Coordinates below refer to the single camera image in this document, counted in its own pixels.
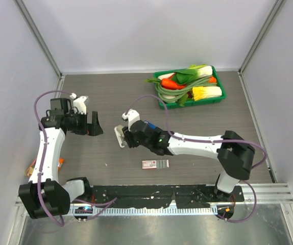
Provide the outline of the blue stapler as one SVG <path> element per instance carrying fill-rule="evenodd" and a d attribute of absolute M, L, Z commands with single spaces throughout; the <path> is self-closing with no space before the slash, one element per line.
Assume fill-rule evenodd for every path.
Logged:
<path fill-rule="evenodd" d="M 149 121 L 145 121 L 145 123 L 152 129 L 152 130 L 156 130 L 157 129 L 157 126 L 155 126 L 154 124 L 152 124 L 151 122 Z"/>

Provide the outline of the white beige stapler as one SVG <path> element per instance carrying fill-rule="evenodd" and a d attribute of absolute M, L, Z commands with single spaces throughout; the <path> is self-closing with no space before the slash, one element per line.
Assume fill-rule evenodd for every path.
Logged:
<path fill-rule="evenodd" d="M 114 132 L 118 141 L 118 144 L 121 148 L 128 146 L 128 143 L 125 140 L 124 131 L 127 129 L 127 126 L 118 125 L 114 128 Z"/>

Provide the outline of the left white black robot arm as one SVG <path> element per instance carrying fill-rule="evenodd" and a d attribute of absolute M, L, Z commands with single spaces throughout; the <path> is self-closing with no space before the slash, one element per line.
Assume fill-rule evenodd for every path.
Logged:
<path fill-rule="evenodd" d="M 18 195 L 32 219 L 61 216 L 69 212 L 75 199 L 88 203 L 92 190 L 86 177 L 72 178 L 61 185 L 58 180 L 60 153 L 66 134 L 99 136 L 103 133 L 98 113 L 92 112 L 88 122 L 87 96 L 56 98 L 50 109 L 40 118 L 40 145 L 27 184 L 19 187 Z"/>

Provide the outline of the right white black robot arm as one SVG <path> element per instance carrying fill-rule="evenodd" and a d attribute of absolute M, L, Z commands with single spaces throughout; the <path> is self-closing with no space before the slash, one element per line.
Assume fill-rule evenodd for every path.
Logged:
<path fill-rule="evenodd" d="M 231 197 L 234 187 L 241 180 L 248 180 L 254 160 L 255 149 L 234 131 L 223 136 L 184 136 L 171 131 L 168 133 L 147 121 L 138 120 L 130 128 L 122 129 L 124 141 L 129 148 L 143 146 L 159 156 L 193 155 L 211 158 L 223 167 L 214 188 L 214 197 L 221 202 Z M 239 142 L 221 142 L 221 140 Z"/>

